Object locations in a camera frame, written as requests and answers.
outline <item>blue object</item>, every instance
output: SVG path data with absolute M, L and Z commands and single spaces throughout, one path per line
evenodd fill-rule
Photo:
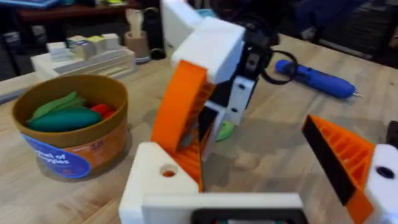
M 0 5 L 46 9 L 60 0 L 0 0 Z
M 275 69 L 279 73 L 291 76 L 294 65 L 288 60 L 279 60 L 275 65 Z M 342 78 L 334 77 L 303 65 L 298 66 L 298 74 L 294 79 L 340 99 L 353 96 L 356 90 L 354 85 Z
M 199 13 L 200 16 L 204 17 L 213 17 L 217 18 L 217 15 L 214 13 L 213 10 L 211 9 L 197 9 L 197 12 Z
M 80 178 L 90 172 L 91 166 L 81 156 L 51 146 L 23 134 L 25 140 L 33 147 L 37 157 L 52 172 L 65 178 Z

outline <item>blue label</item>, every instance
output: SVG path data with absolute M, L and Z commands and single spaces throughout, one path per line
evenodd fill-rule
M 80 178 L 90 172 L 90 164 L 81 156 L 38 141 L 24 134 L 23 137 L 52 172 L 66 178 Z

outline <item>beige cup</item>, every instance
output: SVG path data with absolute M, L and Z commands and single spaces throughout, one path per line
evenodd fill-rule
M 124 35 L 124 40 L 127 48 L 135 53 L 136 59 L 149 59 L 150 52 L 148 48 L 147 33 L 145 31 L 141 32 L 140 37 L 133 37 L 130 31 L 126 32 Z

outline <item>black cable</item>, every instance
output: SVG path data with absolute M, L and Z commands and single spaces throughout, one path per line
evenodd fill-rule
M 288 80 L 275 80 L 275 79 L 271 78 L 266 72 L 266 68 L 268 67 L 268 65 L 263 65 L 264 69 L 262 69 L 261 72 L 260 72 L 261 77 L 263 79 L 265 79 L 265 81 L 267 81 L 267 82 L 269 82 L 271 84 L 274 84 L 274 85 L 285 85 L 286 83 L 291 82 L 297 76 L 297 74 L 299 73 L 299 63 L 297 62 L 296 57 L 294 57 L 294 55 L 292 55 L 289 52 L 286 52 L 286 51 L 283 51 L 283 50 L 272 50 L 271 58 L 274 55 L 274 53 L 285 55 L 286 57 L 288 57 L 292 61 L 292 65 L 294 66 L 292 74 L 289 75 L 289 79 Z

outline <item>teal toy vegetable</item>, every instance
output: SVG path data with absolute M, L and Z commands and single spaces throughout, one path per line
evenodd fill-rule
M 88 108 L 77 107 L 54 111 L 28 124 L 36 131 L 64 132 L 91 126 L 102 120 L 99 113 Z
M 28 120 L 28 122 L 31 122 L 52 111 L 57 111 L 60 109 L 74 107 L 74 106 L 83 106 L 85 103 L 86 100 L 83 99 L 81 96 L 79 96 L 77 92 L 73 91 L 69 95 L 64 96 L 63 98 L 53 100 L 37 108 L 34 111 L 31 119 Z

